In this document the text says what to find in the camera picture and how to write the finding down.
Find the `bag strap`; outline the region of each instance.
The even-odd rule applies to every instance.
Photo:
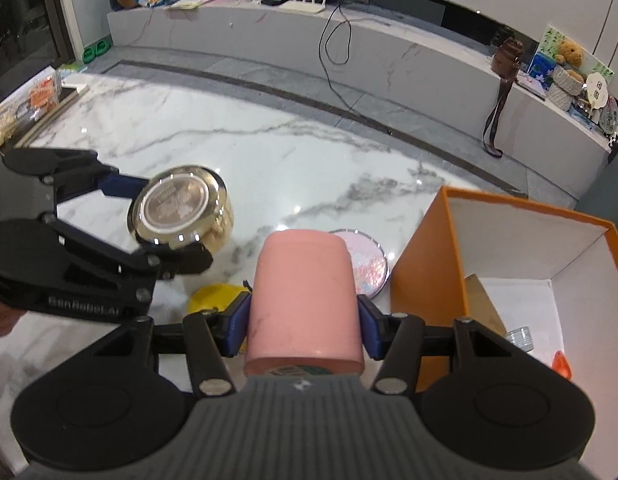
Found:
[[[507,102],[507,97],[512,90],[512,85],[516,75],[518,74],[519,63],[514,65],[512,68],[512,75],[508,78],[500,78],[500,88],[498,89],[498,100],[496,101],[496,106],[492,110],[492,113],[487,117],[487,122],[484,123],[483,130],[483,147],[484,151],[489,153],[492,157],[502,158],[502,150],[499,150],[494,146],[494,141],[496,140],[496,132],[498,131],[498,121],[500,120],[500,113],[505,106],[505,102]],[[489,126],[491,125],[492,129],[489,133],[489,144],[484,141],[484,137],[487,134],[487,130],[489,130]]]

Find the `screw head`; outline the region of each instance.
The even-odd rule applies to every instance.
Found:
[[[135,291],[135,299],[140,303],[149,303],[151,301],[151,292],[146,288],[139,288]]]
[[[231,383],[224,379],[207,379],[198,386],[207,397],[222,397],[231,391]]]
[[[214,306],[213,308],[204,308],[202,310],[198,310],[198,312],[201,312],[203,316],[211,316],[212,314],[217,314],[218,312],[220,312],[220,310],[217,306]]]
[[[158,258],[155,254],[149,254],[149,256],[147,256],[147,263],[151,267],[157,267],[160,265],[160,258]]]
[[[311,388],[311,382],[307,381],[307,379],[300,379],[296,381],[292,386],[299,392],[303,392],[307,388]]]
[[[385,395],[400,395],[407,389],[407,383],[396,377],[386,377],[375,384],[375,389]]]

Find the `round compact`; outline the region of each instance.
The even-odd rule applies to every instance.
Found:
[[[339,229],[331,233],[342,238],[347,245],[356,294],[365,294],[369,298],[377,296],[389,277],[389,263],[380,244],[357,229]]]
[[[149,243],[177,249],[197,242],[215,254],[231,234],[233,209],[217,173],[180,166],[149,181],[132,203],[127,225]]]

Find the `pink cup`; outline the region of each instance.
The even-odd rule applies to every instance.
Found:
[[[351,257],[345,242],[329,233],[275,232],[258,258],[244,371],[307,370],[364,370]]]

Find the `orange box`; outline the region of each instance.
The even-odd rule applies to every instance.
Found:
[[[391,310],[451,326],[470,316],[476,274],[506,330],[531,329],[532,355],[564,351],[596,427],[582,462],[618,476],[618,233],[606,220],[519,198],[443,187],[391,273]],[[418,389],[444,376],[423,358]]]

